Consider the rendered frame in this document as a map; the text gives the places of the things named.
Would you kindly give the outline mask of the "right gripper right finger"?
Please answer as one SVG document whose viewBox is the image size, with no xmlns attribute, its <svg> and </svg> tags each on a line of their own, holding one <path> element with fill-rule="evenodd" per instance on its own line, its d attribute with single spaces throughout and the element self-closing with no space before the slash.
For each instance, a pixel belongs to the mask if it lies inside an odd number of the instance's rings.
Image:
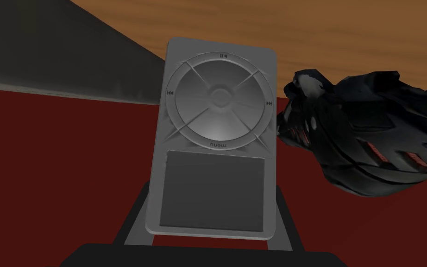
<svg viewBox="0 0 427 267">
<path fill-rule="evenodd" d="M 268 250 L 305 251 L 283 192 L 276 186 L 276 230 L 267 241 Z"/>
</svg>

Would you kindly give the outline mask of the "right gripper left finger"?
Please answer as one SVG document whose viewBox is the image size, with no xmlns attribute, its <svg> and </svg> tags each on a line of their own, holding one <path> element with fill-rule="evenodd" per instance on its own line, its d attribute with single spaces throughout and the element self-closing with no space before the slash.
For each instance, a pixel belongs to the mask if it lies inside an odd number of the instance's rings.
<svg viewBox="0 0 427 267">
<path fill-rule="evenodd" d="M 128 212 L 113 241 L 114 245 L 144 245 L 151 246 L 155 235 L 145 227 L 145 215 L 150 182 L 141 188 L 134 204 Z"/>
</svg>

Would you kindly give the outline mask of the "grey music player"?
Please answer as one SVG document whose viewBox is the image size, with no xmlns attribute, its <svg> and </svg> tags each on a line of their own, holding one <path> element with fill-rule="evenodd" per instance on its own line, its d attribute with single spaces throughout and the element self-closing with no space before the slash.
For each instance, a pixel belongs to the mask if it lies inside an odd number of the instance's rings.
<svg viewBox="0 0 427 267">
<path fill-rule="evenodd" d="M 268 240 L 276 229 L 276 53 L 192 38 L 167 45 L 145 227 Z"/>
</svg>

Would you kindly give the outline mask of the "red table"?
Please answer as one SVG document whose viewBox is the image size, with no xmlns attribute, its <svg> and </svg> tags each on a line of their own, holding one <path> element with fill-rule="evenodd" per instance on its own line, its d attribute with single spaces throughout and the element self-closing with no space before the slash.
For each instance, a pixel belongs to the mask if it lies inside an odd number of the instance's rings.
<svg viewBox="0 0 427 267">
<path fill-rule="evenodd" d="M 158 107 L 0 91 L 0 267 L 57 266 L 111 243 L 151 174 Z M 427 267 L 427 181 L 346 193 L 277 141 L 277 184 L 306 250 L 349 267 Z"/>
</svg>

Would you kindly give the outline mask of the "black shoe with red marks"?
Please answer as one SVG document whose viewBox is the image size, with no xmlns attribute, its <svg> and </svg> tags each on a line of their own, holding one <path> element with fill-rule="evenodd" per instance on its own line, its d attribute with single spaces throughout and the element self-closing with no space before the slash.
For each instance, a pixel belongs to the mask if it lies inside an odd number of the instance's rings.
<svg viewBox="0 0 427 267">
<path fill-rule="evenodd" d="M 316 69 L 300 70 L 284 93 L 277 136 L 312 152 L 329 183 L 383 197 L 427 180 L 427 90 L 397 71 L 333 84 Z"/>
</svg>

